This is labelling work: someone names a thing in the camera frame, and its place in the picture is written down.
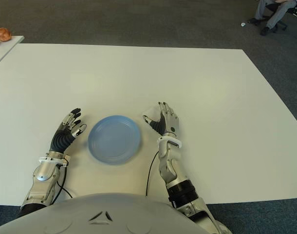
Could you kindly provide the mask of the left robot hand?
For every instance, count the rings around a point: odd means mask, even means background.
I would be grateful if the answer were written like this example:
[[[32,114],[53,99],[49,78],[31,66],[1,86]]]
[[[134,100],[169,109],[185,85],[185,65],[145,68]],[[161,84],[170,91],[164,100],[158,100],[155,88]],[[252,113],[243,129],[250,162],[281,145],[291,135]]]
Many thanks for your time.
[[[73,141],[86,130],[87,125],[78,119],[80,116],[81,109],[76,108],[64,117],[52,138],[50,152],[64,153]]]

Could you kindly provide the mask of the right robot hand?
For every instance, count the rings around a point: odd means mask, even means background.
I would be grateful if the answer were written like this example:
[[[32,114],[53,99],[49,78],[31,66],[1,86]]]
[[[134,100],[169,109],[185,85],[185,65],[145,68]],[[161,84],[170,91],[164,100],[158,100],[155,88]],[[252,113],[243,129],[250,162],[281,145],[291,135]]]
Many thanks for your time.
[[[148,115],[143,114],[143,119],[154,131],[161,136],[178,137],[179,118],[174,110],[166,102],[158,102],[160,118],[155,121]]]

